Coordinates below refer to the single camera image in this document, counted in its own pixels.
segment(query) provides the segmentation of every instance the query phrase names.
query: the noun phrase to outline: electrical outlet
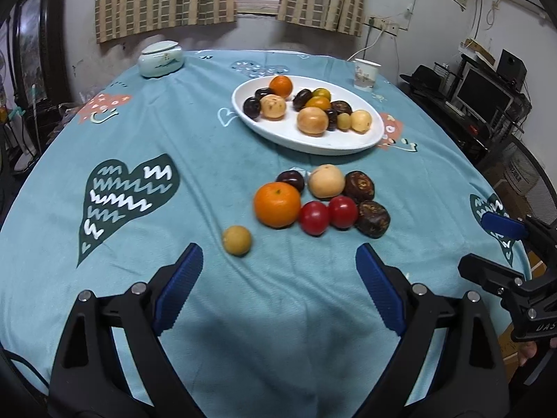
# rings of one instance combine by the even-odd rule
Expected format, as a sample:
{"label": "electrical outlet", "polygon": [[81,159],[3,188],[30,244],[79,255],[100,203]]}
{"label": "electrical outlet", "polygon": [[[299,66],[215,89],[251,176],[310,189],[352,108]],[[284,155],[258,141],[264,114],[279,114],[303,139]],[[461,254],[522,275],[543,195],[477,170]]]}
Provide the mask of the electrical outlet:
{"label": "electrical outlet", "polygon": [[380,19],[379,17],[373,19],[373,27],[378,30],[384,30],[386,33],[392,34],[393,36],[397,36],[398,30],[400,29],[398,23],[391,22],[391,20],[387,19]]}

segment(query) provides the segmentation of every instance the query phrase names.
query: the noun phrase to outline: computer monitor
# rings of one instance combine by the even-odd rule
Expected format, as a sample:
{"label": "computer monitor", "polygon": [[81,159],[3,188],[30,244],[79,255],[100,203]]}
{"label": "computer monitor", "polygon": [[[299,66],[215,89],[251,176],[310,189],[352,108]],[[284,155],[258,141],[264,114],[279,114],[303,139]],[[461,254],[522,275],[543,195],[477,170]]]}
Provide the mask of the computer monitor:
{"label": "computer monitor", "polygon": [[474,68],[470,68],[464,76],[456,98],[488,125],[496,114],[506,111],[512,103],[511,94]]}

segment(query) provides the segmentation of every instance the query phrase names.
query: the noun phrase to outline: red tomato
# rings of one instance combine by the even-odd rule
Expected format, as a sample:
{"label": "red tomato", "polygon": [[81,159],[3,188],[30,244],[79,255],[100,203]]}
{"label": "red tomato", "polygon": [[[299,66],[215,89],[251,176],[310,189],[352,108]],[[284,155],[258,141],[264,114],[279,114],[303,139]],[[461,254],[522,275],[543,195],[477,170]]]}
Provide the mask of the red tomato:
{"label": "red tomato", "polygon": [[333,226],[345,230],[358,219],[358,207],[348,196],[335,196],[329,202],[329,215]]}
{"label": "red tomato", "polygon": [[300,210],[298,221],[308,234],[321,235],[329,226],[329,210],[320,201],[311,201]]}

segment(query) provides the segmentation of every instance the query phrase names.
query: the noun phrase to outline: dark green heart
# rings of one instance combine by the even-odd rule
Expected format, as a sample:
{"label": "dark green heart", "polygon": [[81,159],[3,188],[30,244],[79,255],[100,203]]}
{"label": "dark green heart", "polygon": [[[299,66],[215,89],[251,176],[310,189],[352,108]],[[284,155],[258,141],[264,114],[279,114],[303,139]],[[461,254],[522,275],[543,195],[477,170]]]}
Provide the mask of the dark green heart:
{"label": "dark green heart", "polygon": [[165,204],[179,184],[168,154],[138,165],[131,173],[120,160],[99,163],[85,187],[77,265],[123,225]]}
{"label": "dark green heart", "polygon": [[[509,216],[509,214],[503,207],[501,200],[497,197],[497,195],[495,195],[495,193],[491,195],[487,201],[477,195],[470,195],[470,207],[472,208],[472,213],[474,214],[476,221],[480,225],[482,216],[486,212],[495,212],[496,214],[504,217]],[[497,239],[499,245],[501,246],[501,250],[503,252],[503,255],[505,256],[505,259],[512,267],[512,259],[514,256],[512,252],[512,246],[515,244],[515,241],[513,239],[509,239],[508,237],[503,237],[500,234],[495,234],[493,231],[484,231],[487,232],[491,237],[495,237]]]}

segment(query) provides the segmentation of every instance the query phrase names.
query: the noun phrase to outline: blue gripper pad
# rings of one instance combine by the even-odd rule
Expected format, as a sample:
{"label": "blue gripper pad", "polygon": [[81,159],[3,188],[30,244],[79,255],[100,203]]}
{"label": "blue gripper pad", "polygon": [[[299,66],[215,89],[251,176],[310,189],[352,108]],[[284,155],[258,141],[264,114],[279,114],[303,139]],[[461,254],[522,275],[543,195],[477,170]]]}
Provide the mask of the blue gripper pad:
{"label": "blue gripper pad", "polygon": [[514,240],[522,240],[528,237],[528,230],[524,223],[503,217],[494,212],[486,212],[482,216],[481,225],[484,230],[504,235]]}
{"label": "blue gripper pad", "polygon": [[403,301],[382,269],[383,262],[366,244],[356,250],[356,269],[385,326],[402,336],[406,331]]}
{"label": "blue gripper pad", "polygon": [[152,330],[155,335],[172,328],[182,310],[189,293],[193,289],[203,268],[203,250],[198,245],[178,260],[180,263],[174,275],[168,281],[155,304]]}

